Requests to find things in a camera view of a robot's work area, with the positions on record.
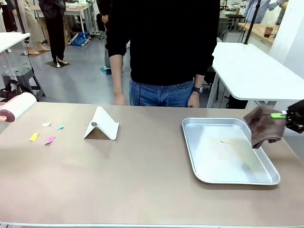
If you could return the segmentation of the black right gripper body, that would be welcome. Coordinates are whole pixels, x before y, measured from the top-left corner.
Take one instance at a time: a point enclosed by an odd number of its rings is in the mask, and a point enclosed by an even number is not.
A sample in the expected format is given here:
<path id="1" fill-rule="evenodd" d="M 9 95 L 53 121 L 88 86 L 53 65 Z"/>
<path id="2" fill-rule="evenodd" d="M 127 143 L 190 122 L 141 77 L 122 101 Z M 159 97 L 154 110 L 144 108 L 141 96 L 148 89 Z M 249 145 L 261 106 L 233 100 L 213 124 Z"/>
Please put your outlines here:
<path id="1" fill-rule="evenodd" d="M 296 133 L 304 132 L 304 100 L 288 107 L 286 111 L 286 127 Z"/>

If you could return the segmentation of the person's left hand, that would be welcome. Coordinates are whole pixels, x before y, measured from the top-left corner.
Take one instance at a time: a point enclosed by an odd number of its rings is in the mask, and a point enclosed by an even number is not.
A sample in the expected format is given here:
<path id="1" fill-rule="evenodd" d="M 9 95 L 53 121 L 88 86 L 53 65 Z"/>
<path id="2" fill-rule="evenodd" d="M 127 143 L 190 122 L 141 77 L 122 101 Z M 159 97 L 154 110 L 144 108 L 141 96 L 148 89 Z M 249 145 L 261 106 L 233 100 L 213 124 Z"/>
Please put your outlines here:
<path id="1" fill-rule="evenodd" d="M 188 99 L 187 107 L 199 108 L 200 107 L 200 94 L 193 91 Z"/>

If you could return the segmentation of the person's right hand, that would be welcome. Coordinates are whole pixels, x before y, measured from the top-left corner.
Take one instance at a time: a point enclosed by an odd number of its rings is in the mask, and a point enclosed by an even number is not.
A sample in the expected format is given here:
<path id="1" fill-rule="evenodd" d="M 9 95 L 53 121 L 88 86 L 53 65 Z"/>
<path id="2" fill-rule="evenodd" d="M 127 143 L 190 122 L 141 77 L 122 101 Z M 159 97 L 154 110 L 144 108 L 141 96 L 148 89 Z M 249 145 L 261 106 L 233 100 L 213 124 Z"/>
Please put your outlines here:
<path id="1" fill-rule="evenodd" d="M 115 105 L 127 105 L 127 101 L 123 92 L 114 92 Z"/>

